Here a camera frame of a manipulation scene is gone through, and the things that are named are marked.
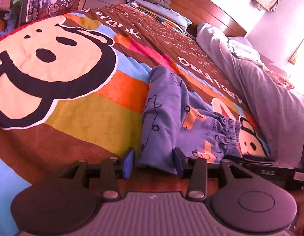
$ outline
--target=bed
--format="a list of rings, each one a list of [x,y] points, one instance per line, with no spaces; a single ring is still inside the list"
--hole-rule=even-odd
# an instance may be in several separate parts
[[[246,34],[209,0],[172,0],[171,8],[193,22],[187,30],[194,36],[203,21],[227,36]],[[99,163],[122,156],[129,147],[137,158],[143,153],[149,72],[159,65],[206,109],[240,120],[255,150],[269,155],[236,89],[195,41],[170,25],[129,5],[36,21],[0,40],[0,236],[17,233],[9,210],[14,196],[49,173],[79,159]],[[157,107],[156,97],[151,102]],[[199,109],[189,109],[192,124],[203,121]],[[219,162],[208,150],[188,152]],[[120,180],[122,192],[186,192],[188,180],[151,167]],[[90,188],[96,193],[96,180]],[[208,195],[217,189],[210,179]]]

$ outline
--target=bedspread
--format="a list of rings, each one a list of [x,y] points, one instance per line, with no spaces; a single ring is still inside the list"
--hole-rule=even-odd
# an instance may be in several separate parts
[[[241,121],[243,154],[268,154],[242,97],[169,26],[127,5],[36,21],[0,40],[0,236],[17,232],[10,203],[30,184],[78,159],[139,154],[148,74],[159,65],[208,110]]]

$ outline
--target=wooden headboard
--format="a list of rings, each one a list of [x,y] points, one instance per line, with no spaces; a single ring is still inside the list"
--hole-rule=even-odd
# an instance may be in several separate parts
[[[193,22],[187,28],[193,36],[196,36],[197,26],[204,21],[220,28],[226,36],[246,34],[244,28],[210,0],[171,0],[170,8]]]

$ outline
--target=pant leg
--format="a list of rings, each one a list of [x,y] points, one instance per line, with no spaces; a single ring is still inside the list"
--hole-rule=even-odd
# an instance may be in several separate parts
[[[207,23],[198,27],[197,43],[246,102],[278,162],[297,165],[304,143],[304,97],[275,84],[253,63],[235,58],[224,33]]]

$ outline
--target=metal bolt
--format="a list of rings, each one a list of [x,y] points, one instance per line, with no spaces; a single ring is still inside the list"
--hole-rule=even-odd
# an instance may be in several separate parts
[[[191,191],[188,193],[188,196],[194,199],[201,199],[205,194],[202,191]]]
[[[116,191],[105,191],[103,197],[106,199],[116,199],[118,197],[118,192]]]

